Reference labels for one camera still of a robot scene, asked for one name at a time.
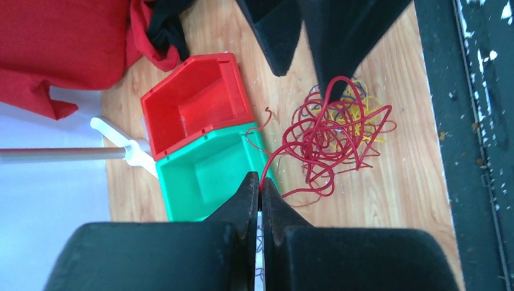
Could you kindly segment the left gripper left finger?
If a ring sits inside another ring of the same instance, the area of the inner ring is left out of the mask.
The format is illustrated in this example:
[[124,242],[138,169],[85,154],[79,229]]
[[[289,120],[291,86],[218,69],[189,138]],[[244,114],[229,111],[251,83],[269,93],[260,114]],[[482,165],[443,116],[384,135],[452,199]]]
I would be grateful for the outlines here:
[[45,290],[253,290],[259,177],[200,222],[96,222],[66,242]]

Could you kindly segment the red shirt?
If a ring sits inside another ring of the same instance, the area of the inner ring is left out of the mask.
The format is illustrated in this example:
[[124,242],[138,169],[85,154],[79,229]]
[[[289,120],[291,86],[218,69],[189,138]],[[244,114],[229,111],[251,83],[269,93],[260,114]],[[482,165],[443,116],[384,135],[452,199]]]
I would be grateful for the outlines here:
[[51,87],[109,89],[141,57],[175,68],[177,50],[160,53],[147,37],[145,2],[2,1],[1,102],[59,120],[78,106]]

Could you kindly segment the black shirt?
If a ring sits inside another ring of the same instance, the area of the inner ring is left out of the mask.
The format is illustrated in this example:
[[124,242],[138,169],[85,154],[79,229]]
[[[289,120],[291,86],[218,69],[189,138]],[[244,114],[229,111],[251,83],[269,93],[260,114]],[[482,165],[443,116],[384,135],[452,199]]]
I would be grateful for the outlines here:
[[158,52],[168,52],[173,47],[177,50],[181,61],[185,61],[190,56],[179,16],[194,3],[194,0],[157,0],[145,2],[146,6],[152,10],[146,34]]

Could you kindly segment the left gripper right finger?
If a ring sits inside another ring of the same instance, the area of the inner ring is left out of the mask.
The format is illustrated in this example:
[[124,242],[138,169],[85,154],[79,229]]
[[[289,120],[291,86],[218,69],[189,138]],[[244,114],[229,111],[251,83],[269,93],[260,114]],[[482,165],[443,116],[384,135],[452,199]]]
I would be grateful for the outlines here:
[[441,246],[423,230],[315,227],[271,179],[261,208],[266,290],[458,290]]

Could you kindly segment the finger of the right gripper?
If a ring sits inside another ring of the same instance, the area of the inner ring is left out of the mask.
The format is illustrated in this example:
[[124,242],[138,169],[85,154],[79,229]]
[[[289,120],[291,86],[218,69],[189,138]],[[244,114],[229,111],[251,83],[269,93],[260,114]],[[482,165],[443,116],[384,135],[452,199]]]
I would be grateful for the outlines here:
[[291,66],[302,26],[294,0],[240,0],[237,2],[275,76],[285,76]]
[[346,84],[331,90],[337,76],[352,77],[410,0],[300,1],[316,77],[324,98],[337,101]]

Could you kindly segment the green plastic bin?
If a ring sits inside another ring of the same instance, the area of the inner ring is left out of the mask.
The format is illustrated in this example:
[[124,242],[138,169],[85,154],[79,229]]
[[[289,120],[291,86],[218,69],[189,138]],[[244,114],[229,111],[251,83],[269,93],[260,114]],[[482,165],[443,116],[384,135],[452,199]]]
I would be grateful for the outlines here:
[[168,220],[202,221],[268,161],[257,123],[217,129],[156,163]]

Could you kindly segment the red plastic bin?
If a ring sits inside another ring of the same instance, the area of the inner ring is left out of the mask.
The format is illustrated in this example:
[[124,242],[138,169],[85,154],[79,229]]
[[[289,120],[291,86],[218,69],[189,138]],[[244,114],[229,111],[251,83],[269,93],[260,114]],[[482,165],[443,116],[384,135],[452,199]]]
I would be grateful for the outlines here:
[[155,161],[201,136],[255,121],[233,53],[189,57],[141,97]]

